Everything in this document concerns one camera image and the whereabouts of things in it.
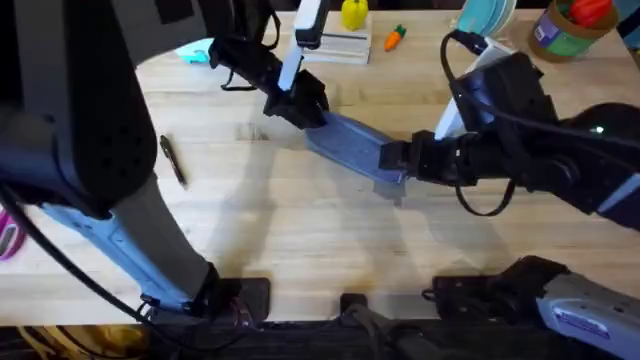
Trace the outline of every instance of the sticker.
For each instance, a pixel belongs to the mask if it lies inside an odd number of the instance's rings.
[[[607,330],[607,327],[601,322],[558,308],[553,308],[553,312],[556,315],[556,319],[561,323],[584,330],[607,340],[610,339],[609,330]]]
[[[538,20],[533,34],[541,47],[560,56],[580,55],[595,42],[594,39],[582,39],[558,29],[548,11]]]

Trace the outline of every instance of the black cable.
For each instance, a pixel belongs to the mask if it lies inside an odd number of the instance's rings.
[[[4,207],[5,211],[11,215],[13,220],[27,232],[31,237],[49,256],[51,256],[60,266],[67,270],[73,277],[78,279],[83,285],[88,287],[91,291],[96,293],[102,299],[109,304],[113,305],[123,313],[131,316],[137,322],[147,326],[153,333],[155,333],[164,342],[181,348],[185,351],[197,353],[197,354],[215,354],[218,351],[227,348],[230,344],[233,344],[242,338],[242,335],[236,337],[226,344],[221,344],[211,348],[198,348],[177,340],[168,335],[162,328],[158,327],[146,317],[138,314],[135,310],[129,307],[122,300],[115,297],[111,292],[98,284],[95,280],[89,277],[82,269],[75,265],[69,258],[62,253],[31,221],[31,219],[25,214],[22,208],[17,204],[15,198],[10,193],[10,190],[4,184],[0,184],[0,204]]]
[[[456,77],[453,75],[453,72],[451,71],[451,66],[449,65],[449,60],[447,59],[447,44],[449,43],[450,39],[455,39],[456,41],[464,45],[466,48],[472,50],[474,53],[477,53],[476,51],[477,49],[482,48],[483,43],[484,43],[484,46],[486,47],[486,42],[484,38],[478,34],[466,33],[464,31],[460,31],[457,29],[451,31],[450,33],[445,35],[445,37],[442,39],[442,43],[440,44],[440,62],[442,64],[442,69],[447,77],[447,80],[449,81],[449,84],[455,90],[455,93],[453,94],[454,96],[464,98],[465,100],[471,102],[474,106],[476,106],[477,108],[479,108],[484,112],[490,113],[501,119],[505,119],[522,126],[526,126],[529,128],[533,128],[533,129],[537,129],[545,132],[551,132],[551,133],[568,135],[568,136],[578,137],[578,138],[587,139],[587,140],[596,140],[596,141],[605,142],[609,144],[632,147],[635,150],[640,150],[640,144],[638,144],[638,142],[636,141],[627,140],[627,139],[610,136],[610,135],[603,136],[600,134],[591,133],[587,131],[580,131],[580,130],[575,130],[570,128],[548,125],[545,123],[526,119],[514,114],[506,113],[492,105],[482,102],[481,100],[477,99],[472,94],[470,94],[462,85],[460,85]]]
[[[276,14],[276,11],[273,9],[273,7],[271,7],[271,18],[273,19],[273,24],[276,27],[276,39],[273,42],[273,44],[268,45],[267,46],[267,50],[271,51],[274,50],[276,47],[278,47],[278,43],[280,42],[280,18],[278,17],[278,14]],[[249,86],[229,86],[231,84],[231,81],[233,81],[233,75],[235,74],[235,71],[232,68],[229,68],[229,77],[227,78],[227,82],[223,85],[220,85],[220,89],[224,90],[224,91],[254,91],[257,90],[257,88],[253,85],[249,85]]]
[[[108,360],[129,360],[129,359],[141,358],[145,355],[145,354],[140,354],[140,355],[130,355],[130,356],[114,356],[114,355],[100,354],[99,352],[91,350],[85,344],[81,343],[78,339],[76,339],[73,335],[71,335],[71,333],[69,333],[69,331],[67,331],[67,329],[65,329],[64,327],[56,325],[56,329],[60,331],[60,333],[62,333],[62,335],[64,335],[65,338],[71,341],[73,345],[77,346],[80,350],[82,350],[85,354],[87,354],[90,357],[97,357],[97,358],[108,359]]]
[[[472,213],[473,215],[490,217],[490,216],[499,215],[502,211],[504,211],[504,209],[507,208],[507,206],[509,206],[511,199],[513,198],[513,193],[515,192],[515,189],[516,189],[516,182],[515,180],[510,179],[509,183],[507,184],[507,188],[504,191],[504,195],[502,196],[502,201],[500,201],[500,204],[498,204],[498,207],[496,207],[495,209],[487,213],[478,212],[476,209],[471,207],[467,199],[464,197],[464,193],[462,192],[462,185],[459,182],[456,183],[456,197],[458,198],[458,202],[460,203],[460,205],[462,205],[462,207],[465,210]]]
[[[328,320],[326,323],[317,326],[317,327],[313,327],[310,329],[265,329],[265,328],[258,328],[258,327],[251,327],[249,329],[254,330],[256,332],[259,332],[261,334],[294,334],[294,335],[314,335],[317,333],[320,333],[324,330],[327,330],[329,328],[331,328],[333,325],[337,324],[340,322],[342,316],[338,316],[334,319]]]
[[[253,85],[249,85],[249,86],[229,86],[229,84],[231,84],[231,81],[233,80],[233,75],[235,74],[235,71],[233,71],[233,69],[229,69],[229,78],[227,79],[227,82],[223,85],[220,85],[220,89],[224,90],[224,91],[254,91],[257,88]]]

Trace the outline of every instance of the pen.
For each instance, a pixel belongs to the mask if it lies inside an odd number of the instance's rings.
[[[173,168],[173,172],[176,174],[176,178],[178,178],[178,182],[183,187],[186,188],[187,180],[185,179],[184,174],[182,173],[182,170],[180,170],[180,166],[178,165],[176,154],[173,151],[173,147],[171,146],[169,139],[167,139],[167,137],[164,135],[160,135],[160,148],[162,149],[164,156],[166,156],[167,159],[169,159],[169,162],[171,163],[171,167]]]

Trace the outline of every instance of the carrot toy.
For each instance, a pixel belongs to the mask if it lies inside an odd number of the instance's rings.
[[[400,41],[404,38],[404,34],[407,32],[407,29],[402,27],[402,25],[396,26],[396,28],[387,36],[387,40],[384,42],[384,51],[391,51],[398,46]]]

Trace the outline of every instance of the wooden tabletop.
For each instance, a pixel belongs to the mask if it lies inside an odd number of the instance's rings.
[[[449,101],[437,49],[458,13],[373,13],[369,65],[305,67],[327,85],[333,111],[407,139],[434,129]],[[506,42],[527,51],[524,39],[539,14],[518,11]],[[281,17],[282,58],[292,14]],[[337,19],[331,14],[330,21]],[[407,36],[385,53],[384,38],[398,23]],[[471,64],[466,50],[450,47],[454,70]],[[640,74],[614,33],[580,61],[534,62],[546,74],[542,84],[560,116],[606,101],[640,105]],[[640,297],[639,233],[546,194],[518,191],[493,219],[466,213],[452,189],[415,180],[404,197],[393,189],[378,195],[371,181],[306,150],[301,131],[263,116],[263,94],[222,92],[227,75],[223,68],[187,65],[174,54],[138,69],[156,131],[173,139],[190,184],[183,190],[159,155],[165,201],[193,246],[223,276],[271,279],[272,320],[329,318],[346,291],[382,296],[394,315],[393,309],[405,307],[396,300],[418,294],[434,275],[496,273],[527,254]],[[484,181],[467,193],[476,207],[489,209],[503,190],[503,181]],[[30,214],[91,276],[139,304],[137,285],[87,240],[37,209]],[[32,241],[0,263],[0,294],[0,325],[131,321]]]

